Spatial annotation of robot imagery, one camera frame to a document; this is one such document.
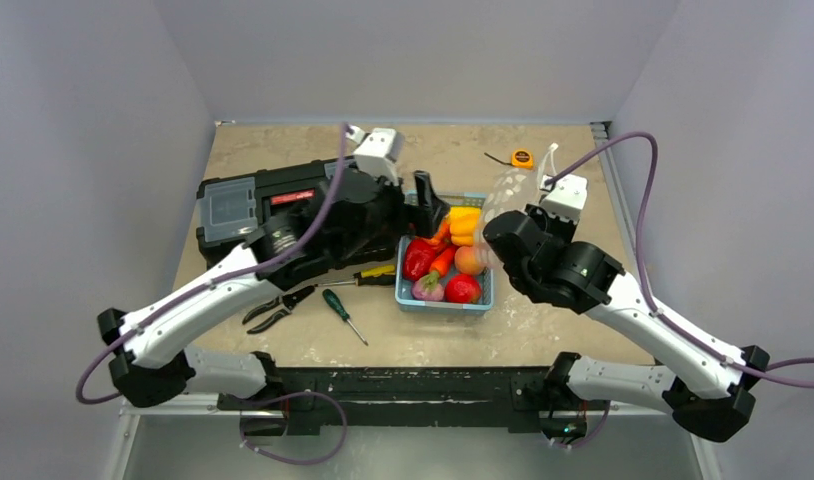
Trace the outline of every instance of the beige table surface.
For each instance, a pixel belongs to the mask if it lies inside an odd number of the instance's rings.
[[[527,148],[541,156],[547,145],[557,142],[560,148],[555,158],[560,169],[594,148],[586,126],[395,128],[406,140],[399,158],[402,175],[427,170],[438,191],[489,192],[494,176],[505,169],[483,152],[506,158],[514,148]],[[333,158],[338,138],[336,126],[220,126],[204,178]],[[578,172],[589,180],[589,196],[576,239],[600,246],[633,270],[622,248],[601,165],[592,160]],[[175,288],[204,272],[195,239],[197,224],[196,208]],[[370,346],[364,346],[327,308],[318,291],[266,333],[246,335],[240,324],[243,311],[195,343],[220,351],[268,352],[279,366],[549,365],[560,351],[614,362],[651,362],[643,350],[587,317],[531,304],[513,290],[501,270],[496,275],[495,307],[479,318],[401,312],[392,288],[337,288]]]

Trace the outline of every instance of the black pliers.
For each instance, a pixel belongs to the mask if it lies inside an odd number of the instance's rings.
[[[310,285],[300,290],[297,290],[293,293],[275,298],[274,300],[270,300],[260,306],[252,308],[251,311],[245,315],[245,318],[242,319],[243,325],[250,322],[255,317],[259,317],[260,315],[268,312],[269,310],[277,308],[278,306],[280,306],[280,304],[283,304],[283,308],[269,315],[269,318],[267,318],[263,323],[257,325],[256,327],[251,328],[246,333],[248,335],[256,335],[258,333],[265,332],[266,330],[271,328],[272,325],[277,323],[278,320],[292,313],[292,310],[295,308],[295,306],[301,303],[301,300],[304,300],[311,293],[313,293],[315,289],[316,289],[315,285]]]

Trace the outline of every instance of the basket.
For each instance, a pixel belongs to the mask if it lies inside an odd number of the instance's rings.
[[[441,193],[440,198],[448,202],[451,206],[472,206],[482,207],[486,194],[483,193]],[[415,205],[416,192],[407,192],[407,203]],[[398,307],[404,312],[420,313],[444,313],[448,315],[475,315],[481,316],[492,308],[495,302],[495,273],[492,269],[484,270],[484,273],[475,277],[481,285],[481,298],[477,303],[450,303],[450,302],[427,302],[424,300],[414,300],[410,289],[413,282],[401,276],[401,265],[404,263],[404,253],[412,238],[402,237],[398,242],[398,263],[397,276],[395,280],[395,301]],[[448,275],[441,280],[445,285],[457,274],[457,269],[452,268]]]

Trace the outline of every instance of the red label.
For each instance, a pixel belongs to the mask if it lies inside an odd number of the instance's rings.
[[[270,202],[272,205],[280,205],[281,203],[289,203],[304,200],[306,198],[313,198],[313,194],[313,190],[301,190],[300,192],[295,193],[284,193],[283,195],[272,197]]]

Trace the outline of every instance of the green screwdriver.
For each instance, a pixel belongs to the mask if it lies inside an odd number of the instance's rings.
[[[329,288],[324,289],[322,291],[322,296],[325,298],[325,302],[327,302],[328,306],[332,308],[334,312],[339,314],[339,317],[342,318],[342,321],[347,323],[348,326],[351,327],[352,330],[354,330],[354,333],[356,333],[357,336],[360,337],[360,340],[362,340],[363,343],[365,343],[366,346],[368,347],[369,342],[367,342],[366,339],[363,338],[363,334],[361,334],[360,331],[357,330],[357,327],[355,327],[354,324],[351,323],[351,315],[348,315],[348,312],[345,311],[345,307],[342,306],[342,302],[339,301],[339,297],[337,297],[336,294],[333,293],[333,290]]]

